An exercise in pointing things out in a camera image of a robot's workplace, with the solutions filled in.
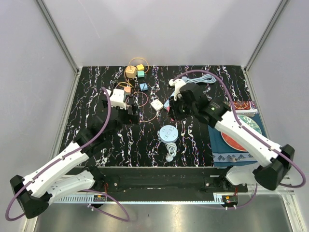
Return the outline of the pink plug adapter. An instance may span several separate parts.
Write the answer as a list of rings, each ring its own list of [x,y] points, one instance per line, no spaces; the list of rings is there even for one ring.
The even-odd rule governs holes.
[[[164,109],[167,110],[167,111],[169,111],[169,101],[166,101],[166,102],[164,103]]]

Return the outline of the salmon cube charger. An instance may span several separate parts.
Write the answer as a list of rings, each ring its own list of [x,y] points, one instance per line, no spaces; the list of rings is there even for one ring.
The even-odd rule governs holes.
[[[125,92],[125,94],[130,95],[131,94],[131,87],[124,87],[124,92]]]

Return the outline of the white cube charger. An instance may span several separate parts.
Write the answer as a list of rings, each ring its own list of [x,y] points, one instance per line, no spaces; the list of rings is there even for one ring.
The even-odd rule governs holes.
[[[164,105],[159,99],[156,99],[156,100],[151,102],[151,106],[156,111],[160,111],[163,108]]]

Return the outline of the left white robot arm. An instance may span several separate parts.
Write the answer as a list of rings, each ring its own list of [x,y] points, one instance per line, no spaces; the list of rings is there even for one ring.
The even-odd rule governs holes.
[[[94,166],[85,167],[81,173],[67,179],[63,179],[63,176],[110,144],[113,134],[123,125],[138,124],[139,113],[136,104],[126,103],[124,91],[105,89],[101,109],[62,152],[38,170],[26,176],[15,175],[11,178],[14,197],[9,206],[18,201],[22,215],[31,219],[62,197],[85,189],[106,190],[106,178]]]

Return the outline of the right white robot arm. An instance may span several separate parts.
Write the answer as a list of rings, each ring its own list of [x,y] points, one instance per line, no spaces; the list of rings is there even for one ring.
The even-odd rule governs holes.
[[[169,117],[183,120],[193,116],[231,137],[256,159],[256,164],[227,167],[219,179],[223,191],[231,191],[240,184],[259,184],[268,190],[278,187],[291,168],[288,160],[294,157],[293,147],[281,146],[259,134],[241,122],[224,102],[209,101],[199,85],[183,80],[172,81],[170,85],[174,87],[174,95],[169,99]]]

